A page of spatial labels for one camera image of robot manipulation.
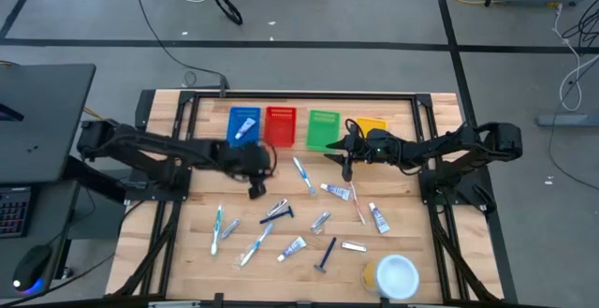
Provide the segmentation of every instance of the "keyboard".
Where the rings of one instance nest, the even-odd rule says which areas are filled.
[[[31,187],[0,187],[0,239],[26,234],[33,209]]]

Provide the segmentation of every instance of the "wooden tabletop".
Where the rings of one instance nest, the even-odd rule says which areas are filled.
[[[179,91],[156,91],[148,123],[148,132],[170,136]],[[439,133],[455,130],[461,124],[460,108],[454,94],[431,94]],[[247,197],[249,184],[237,183],[215,171],[193,172],[189,199],[183,204],[177,232],[172,270],[168,282],[169,299],[212,300],[214,293],[225,294],[234,301],[328,301],[378,302],[379,298],[362,286],[360,275],[368,261],[390,254],[411,259],[420,275],[418,292],[410,301],[440,303],[442,301],[436,261],[432,247],[431,223],[427,208],[420,199],[416,176],[405,176],[397,168],[386,165],[356,164],[353,182],[360,208],[366,218],[363,226],[354,204],[317,190],[311,197],[291,158],[298,157],[312,184],[330,183],[345,186],[341,167],[322,153],[309,151],[305,145],[308,113],[312,109],[332,110],[345,118],[358,116],[388,121],[389,131],[403,139],[416,140],[412,110],[406,101],[311,99],[236,99],[202,98],[199,104],[195,138],[224,138],[230,108],[233,106],[289,106],[297,108],[296,143],[289,149],[278,149],[275,177],[266,181],[268,193],[256,200]],[[428,124],[421,112],[423,127]],[[189,110],[182,129],[186,129]],[[340,124],[340,138],[346,133]],[[274,229],[260,249],[242,269],[233,267],[235,259],[264,231],[258,221],[266,216],[270,205],[287,198],[295,217],[274,221]],[[388,221],[390,231],[380,234],[373,222],[368,203],[373,202]],[[212,229],[216,208],[224,206],[223,227],[240,218],[241,224],[218,244],[212,257]],[[121,230],[112,264],[107,293],[119,288],[145,256],[156,203],[146,202],[127,218]],[[319,235],[309,227],[323,211],[331,216]],[[502,297],[501,284],[484,216],[470,206],[454,206],[456,225],[463,257],[488,290]],[[283,262],[277,256],[298,236],[307,247]],[[338,242],[327,262],[327,273],[314,269],[332,239]],[[364,243],[365,254],[344,250],[342,241]],[[453,266],[449,257],[449,279],[452,294],[458,297]],[[157,288],[161,262],[154,268],[153,288]]]

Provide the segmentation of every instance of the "floor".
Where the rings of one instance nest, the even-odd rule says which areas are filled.
[[[0,0],[0,22],[18,1]],[[465,94],[438,0],[231,0],[243,14],[243,26],[229,22],[212,0],[142,1],[156,33],[181,42],[171,49],[176,57],[225,73],[234,88]],[[565,8],[560,29],[575,24],[592,1]],[[534,123],[537,115],[555,110],[559,84],[575,65],[551,31],[554,9],[446,3],[476,120],[522,129],[524,156],[489,168],[519,302],[595,306],[599,195],[553,167],[550,131]],[[87,105],[121,122],[133,122],[140,90],[184,84],[185,69],[156,47],[137,0],[26,0],[8,21],[11,28],[0,33],[0,59],[96,64]],[[505,51],[502,46],[517,47],[493,52]],[[581,111],[595,107],[598,80],[598,68],[583,80]],[[197,74],[197,82],[215,79]],[[467,98],[461,103],[470,108]],[[555,158],[593,181],[599,172],[596,139],[596,130],[557,129]],[[122,168],[109,160],[96,167]],[[85,270],[115,243],[76,241],[67,263]],[[99,297],[109,271],[106,264],[40,301]]]

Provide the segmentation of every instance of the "computer mouse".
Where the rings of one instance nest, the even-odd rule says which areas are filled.
[[[12,276],[12,285],[19,291],[31,288],[46,269],[46,264],[52,255],[48,245],[32,247],[19,261]]]

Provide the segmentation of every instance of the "blue light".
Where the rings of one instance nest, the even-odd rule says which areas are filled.
[[[22,291],[22,293],[26,294],[26,295],[36,294],[37,292],[41,291],[43,289],[43,287],[44,287],[44,279],[39,278],[34,283],[34,285],[31,286],[31,288]]]

